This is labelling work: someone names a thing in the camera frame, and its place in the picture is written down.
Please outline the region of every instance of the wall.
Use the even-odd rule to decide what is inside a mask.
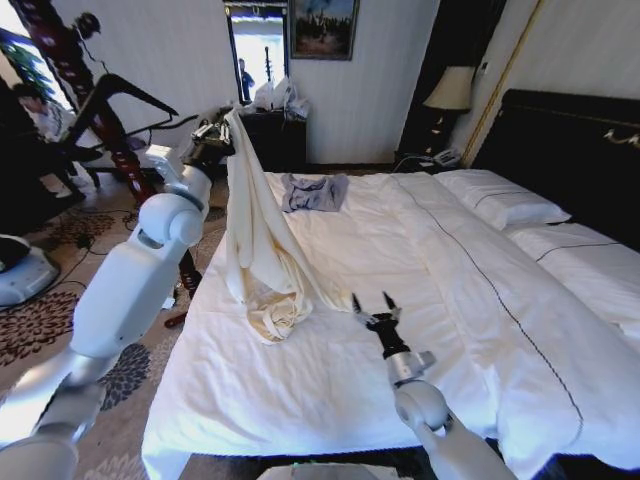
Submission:
[[[452,144],[464,151],[536,0],[508,0],[485,58],[487,75],[474,85],[473,110],[462,117]],[[470,152],[486,137],[509,88],[639,98],[640,2],[547,0],[515,60]]]
[[[66,24],[95,14],[102,33],[88,40],[94,57],[182,115],[237,100],[233,60],[220,0],[54,0]],[[292,60],[306,96],[309,160],[391,162],[426,50],[437,0],[362,0],[351,62]],[[86,59],[94,74],[103,70]],[[126,97],[112,102],[127,129],[164,114]],[[155,132],[175,144],[180,132]]]
[[[237,100],[226,16],[220,0],[54,0],[65,24],[95,14],[101,34],[87,41],[109,70],[188,116]],[[97,79],[100,64],[85,62]],[[132,130],[167,117],[123,95],[112,105]],[[176,145],[179,132],[156,131],[154,142]]]
[[[350,62],[290,61],[291,77],[312,106],[311,161],[393,161],[437,4],[362,0]]]
[[[16,71],[13,69],[4,53],[0,52],[0,77],[7,82],[10,87],[22,82]]]

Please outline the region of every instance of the bed frame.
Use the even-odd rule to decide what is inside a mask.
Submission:
[[[640,251],[640,100],[509,90],[472,167]]]

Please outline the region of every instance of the gray cloth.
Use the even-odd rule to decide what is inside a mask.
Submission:
[[[291,173],[282,175],[285,188],[282,211],[291,213],[298,209],[337,212],[347,195],[349,179],[346,175],[323,177],[320,180],[295,178]]]

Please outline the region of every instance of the plastic bag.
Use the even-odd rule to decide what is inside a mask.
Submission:
[[[287,80],[287,89],[284,95],[285,114],[293,118],[307,118],[311,108],[310,103],[306,98],[299,97],[296,86],[291,80]]]
[[[256,108],[264,110],[273,110],[273,85],[267,82],[256,90],[256,96],[253,99],[253,105]]]
[[[289,80],[289,77],[284,77],[276,88],[273,89],[273,108],[274,110],[284,108],[287,102],[287,93],[290,91],[293,83]]]

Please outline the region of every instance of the framed painting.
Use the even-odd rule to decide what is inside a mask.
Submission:
[[[291,58],[351,60],[359,0],[289,0]]]

